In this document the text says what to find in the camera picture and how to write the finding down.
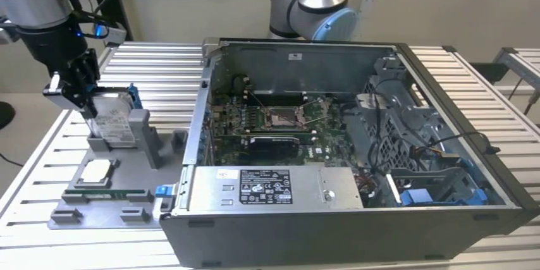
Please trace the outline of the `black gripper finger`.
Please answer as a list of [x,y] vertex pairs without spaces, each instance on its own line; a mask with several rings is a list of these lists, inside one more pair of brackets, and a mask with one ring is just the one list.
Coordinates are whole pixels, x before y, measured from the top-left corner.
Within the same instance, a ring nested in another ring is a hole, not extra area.
[[93,48],[86,49],[82,55],[82,65],[85,81],[90,85],[96,85],[100,79],[100,66],[97,62],[96,50]]
[[93,119],[97,115],[92,91],[96,85],[85,81],[82,60],[74,60],[60,73],[61,94],[74,105],[82,118]]

